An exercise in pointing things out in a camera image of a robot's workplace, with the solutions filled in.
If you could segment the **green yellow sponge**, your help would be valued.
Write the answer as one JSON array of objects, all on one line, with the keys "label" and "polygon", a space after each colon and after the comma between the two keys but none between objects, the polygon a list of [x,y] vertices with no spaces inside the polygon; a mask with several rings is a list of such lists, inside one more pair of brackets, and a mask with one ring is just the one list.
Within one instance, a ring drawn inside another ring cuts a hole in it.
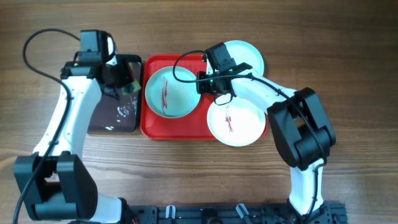
[{"label": "green yellow sponge", "polygon": [[122,93],[124,95],[129,95],[131,93],[138,92],[140,89],[141,89],[141,84],[137,80],[134,80],[133,82],[122,87]]}]

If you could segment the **white ceramic plate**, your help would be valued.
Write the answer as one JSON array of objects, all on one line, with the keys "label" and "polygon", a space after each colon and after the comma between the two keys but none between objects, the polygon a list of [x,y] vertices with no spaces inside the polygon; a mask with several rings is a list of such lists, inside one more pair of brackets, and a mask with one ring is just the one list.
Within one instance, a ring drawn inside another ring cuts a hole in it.
[{"label": "white ceramic plate", "polygon": [[241,147],[257,141],[266,130],[266,114],[242,98],[220,96],[210,105],[207,123],[212,135],[223,144]]}]

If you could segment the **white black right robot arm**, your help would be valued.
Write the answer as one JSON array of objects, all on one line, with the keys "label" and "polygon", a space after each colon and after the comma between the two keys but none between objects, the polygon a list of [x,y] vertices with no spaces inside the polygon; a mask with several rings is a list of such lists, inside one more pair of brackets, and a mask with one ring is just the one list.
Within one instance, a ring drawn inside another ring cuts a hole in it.
[{"label": "white black right robot arm", "polygon": [[301,220],[313,219],[323,204],[322,171],[336,142],[315,91],[284,88],[253,70],[238,74],[235,68],[225,73],[200,72],[197,89],[217,100],[229,93],[232,99],[245,99],[267,114],[276,149],[290,167],[289,205]]}]

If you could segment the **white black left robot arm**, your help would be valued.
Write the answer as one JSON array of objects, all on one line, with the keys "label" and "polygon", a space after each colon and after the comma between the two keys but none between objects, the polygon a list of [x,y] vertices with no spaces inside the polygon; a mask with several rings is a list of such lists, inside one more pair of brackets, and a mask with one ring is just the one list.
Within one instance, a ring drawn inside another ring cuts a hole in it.
[{"label": "white black left robot arm", "polygon": [[12,221],[21,208],[35,221],[74,223],[136,223],[123,198],[98,192],[81,161],[83,144],[102,91],[101,62],[68,62],[57,80],[60,95],[42,139],[29,156],[17,157],[14,176],[21,195]]}]

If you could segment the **pale green ceramic plate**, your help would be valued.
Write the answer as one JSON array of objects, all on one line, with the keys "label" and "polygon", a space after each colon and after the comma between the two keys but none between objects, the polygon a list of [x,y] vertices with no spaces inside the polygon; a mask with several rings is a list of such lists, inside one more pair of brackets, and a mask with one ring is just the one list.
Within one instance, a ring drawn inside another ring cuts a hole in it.
[{"label": "pale green ceramic plate", "polygon": [[150,76],[145,88],[149,108],[165,118],[181,118],[191,113],[199,104],[193,81],[196,76],[183,67],[165,67]]}]

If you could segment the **light blue ceramic plate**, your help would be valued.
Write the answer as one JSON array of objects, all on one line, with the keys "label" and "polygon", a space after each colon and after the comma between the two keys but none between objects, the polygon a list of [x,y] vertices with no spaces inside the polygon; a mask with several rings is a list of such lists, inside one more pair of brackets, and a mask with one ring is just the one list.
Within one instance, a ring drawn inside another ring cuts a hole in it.
[{"label": "light blue ceramic plate", "polygon": [[[235,59],[237,64],[247,63],[252,66],[252,69],[245,70],[237,75],[233,75],[232,78],[235,77],[243,77],[248,74],[257,75],[262,77],[265,72],[265,63],[261,53],[248,42],[242,40],[230,40],[224,42],[226,45],[228,52],[232,58]],[[211,73],[210,64],[207,62],[206,73]]]}]

